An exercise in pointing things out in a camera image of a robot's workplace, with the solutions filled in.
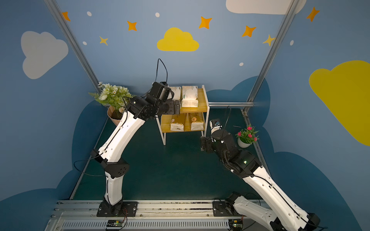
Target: brown paper wrapping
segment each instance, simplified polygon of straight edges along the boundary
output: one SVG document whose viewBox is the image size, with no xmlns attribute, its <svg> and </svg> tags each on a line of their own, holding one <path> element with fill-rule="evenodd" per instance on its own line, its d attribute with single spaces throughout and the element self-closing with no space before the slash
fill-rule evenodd
<svg viewBox="0 0 370 231">
<path fill-rule="evenodd" d="M 195 130 L 204 130 L 204 120 L 202 112 L 188 113 L 190 129 Z"/>
</svg>

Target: white robotic arm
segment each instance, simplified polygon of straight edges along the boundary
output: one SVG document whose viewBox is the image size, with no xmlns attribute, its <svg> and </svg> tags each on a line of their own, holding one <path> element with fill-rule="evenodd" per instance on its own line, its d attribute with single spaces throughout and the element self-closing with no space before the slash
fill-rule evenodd
<svg viewBox="0 0 370 231">
<path fill-rule="evenodd" d="M 93 159 L 104 168 L 106 176 L 105 195 L 98 209 L 98 217 L 114 217 L 122 213 L 122 180 L 129 170 L 129 164 L 121 159 L 122 152 L 146 120 L 164 113 L 179 113 L 179 102 L 168 99 L 169 94 L 173 98 L 174 93 L 166 82 L 154 82 L 145 99 L 133 97 L 109 139 L 98 151 L 91 152 Z"/>
<path fill-rule="evenodd" d="M 298 207 L 272 180 L 261 162 L 250 152 L 239 150 L 233 136 L 218 119 L 210 121 L 211 137 L 201 138 L 201 150 L 215 152 L 225 167 L 249 184 L 272 209 L 252 203 L 238 193 L 226 202 L 241 215 L 252 218 L 270 231 L 312 231 L 320 219 Z"/>
<path fill-rule="evenodd" d="M 145 99 L 139 96 L 132 98 L 107 142 L 98 151 L 92 152 L 91 155 L 101 163 L 107 177 L 98 217 L 114 217 L 122 212 L 122 180 L 129 164 L 121 159 L 121 155 L 135 132 L 150 117 L 168 111 L 169 114 L 179 113 L 179 108 L 169 106 L 169 93 L 173 94 L 165 82 L 155 82 Z M 201 137 L 201 149 L 208 153 L 215 152 L 225 167 L 252 186 L 272 210 L 263 208 L 238 193 L 233 193 L 225 200 L 231 209 L 252 218 L 270 231 L 313 231 L 318 227 L 320 219 L 298 207 L 250 152 L 239 150 L 233 136 L 222 129 L 219 120 L 211 120 L 210 127 L 211 137 Z"/>
</svg>

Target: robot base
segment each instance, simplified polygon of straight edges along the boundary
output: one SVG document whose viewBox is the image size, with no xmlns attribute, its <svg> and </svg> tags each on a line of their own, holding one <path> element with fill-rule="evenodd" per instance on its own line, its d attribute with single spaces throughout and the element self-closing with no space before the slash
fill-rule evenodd
<svg viewBox="0 0 370 231">
<path fill-rule="evenodd" d="M 97 217 L 134 217 L 136 215 L 137 201 L 119 201 L 110 205 L 106 199 L 99 205 Z"/>
</svg>

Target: painted cloud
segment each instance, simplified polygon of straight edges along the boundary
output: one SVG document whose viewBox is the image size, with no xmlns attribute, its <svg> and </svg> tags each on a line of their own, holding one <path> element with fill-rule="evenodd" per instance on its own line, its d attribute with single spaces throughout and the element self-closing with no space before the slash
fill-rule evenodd
<svg viewBox="0 0 370 231">
<path fill-rule="evenodd" d="M 238 14 L 285 14 L 291 0 L 226 0 L 226 8 Z M 296 8 L 298 13 L 306 4 L 300 0 Z"/>
<path fill-rule="evenodd" d="M 67 44 L 48 32 L 26 31 L 21 38 L 23 71 L 30 79 L 43 76 L 68 54 Z"/>
</svg>

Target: orange star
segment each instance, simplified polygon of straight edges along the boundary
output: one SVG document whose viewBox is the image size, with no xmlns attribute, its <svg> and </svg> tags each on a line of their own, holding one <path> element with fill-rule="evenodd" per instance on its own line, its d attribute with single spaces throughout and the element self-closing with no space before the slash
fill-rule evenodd
<svg viewBox="0 0 370 231">
<path fill-rule="evenodd" d="M 68 18 L 68 12 L 63 12 L 63 17 L 67 20 L 67 21 L 71 21 L 69 18 Z"/>
<path fill-rule="evenodd" d="M 136 30 L 136 23 L 131 23 L 129 21 L 128 22 L 128 30 L 134 30 L 134 31 L 137 31 Z"/>
<path fill-rule="evenodd" d="M 244 36 L 249 36 L 249 37 L 252 37 L 252 32 L 254 31 L 256 27 L 253 27 L 253 28 L 249 28 L 248 26 L 245 26 L 245 32 L 244 34 L 242 35 L 242 37 Z"/>
<path fill-rule="evenodd" d="M 209 22 L 212 20 L 212 18 L 203 18 L 202 16 L 201 16 L 201 18 L 202 18 L 202 22 L 201 22 L 199 28 L 205 27 L 205 28 L 209 29 Z"/>
<path fill-rule="evenodd" d="M 320 10 L 315 10 L 315 7 L 312 9 L 310 15 L 308 15 L 308 19 L 310 19 L 311 21 L 313 21 L 313 19 L 315 18 L 315 16 L 317 15 L 317 13 L 320 12 Z"/>
</svg>

